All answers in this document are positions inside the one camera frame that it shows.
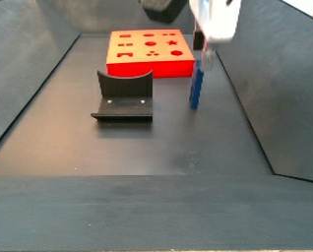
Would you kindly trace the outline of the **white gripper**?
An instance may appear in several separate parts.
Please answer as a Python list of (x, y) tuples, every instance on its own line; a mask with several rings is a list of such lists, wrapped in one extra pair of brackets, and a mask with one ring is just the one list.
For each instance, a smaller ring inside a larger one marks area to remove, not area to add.
[(190, 107), (198, 108), (204, 74), (213, 68), (215, 48), (204, 47), (204, 38), (212, 43), (229, 42), (239, 24), (243, 0), (190, 0), (190, 7), (201, 31), (194, 31), (194, 50), (202, 50), (196, 62)]

